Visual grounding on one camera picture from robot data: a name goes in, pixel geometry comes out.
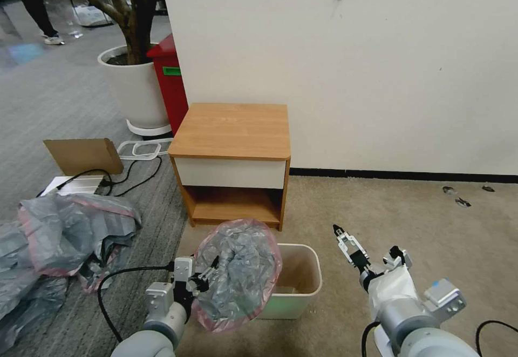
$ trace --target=nightstand top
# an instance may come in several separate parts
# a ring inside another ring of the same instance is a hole
[[[288,107],[193,103],[168,152],[173,157],[288,160]]]

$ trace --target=sneaker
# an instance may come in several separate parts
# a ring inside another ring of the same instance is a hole
[[[65,45],[65,42],[63,39],[59,36],[59,34],[56,34],[52,37],[49,36],[43,36],[45,39],[43,42],[47,45]]]

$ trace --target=trash bin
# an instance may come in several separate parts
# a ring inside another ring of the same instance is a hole
[[[307,245],[278,244],[282,271],[274,292],[258,319],[297,319],[322,288],[322,271],[315,251]]]
[[[176,134],[189,107],[173,35],[167,36],[158,45],[148,50],[147,57],[153,59],[171,131]]]

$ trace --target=green label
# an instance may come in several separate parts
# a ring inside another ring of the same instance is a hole
[[[162,67],[165,76],[182,76],[180,67]]]

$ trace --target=gray plastic sheet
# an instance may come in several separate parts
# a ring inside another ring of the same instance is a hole
[[[123,267],[140,215],[122,198],[90,194],[21,201],[18,221],[0,225],[0,353],[56,312],[67,278],[83,289]]]
[[[209,290],[193,303],[198,321],[211,332],[234,330],[258,316],[282,269],[274,235],[255,219],[228,221],[213,230],[195,253],[195,271],[203,272],[216,256]]]

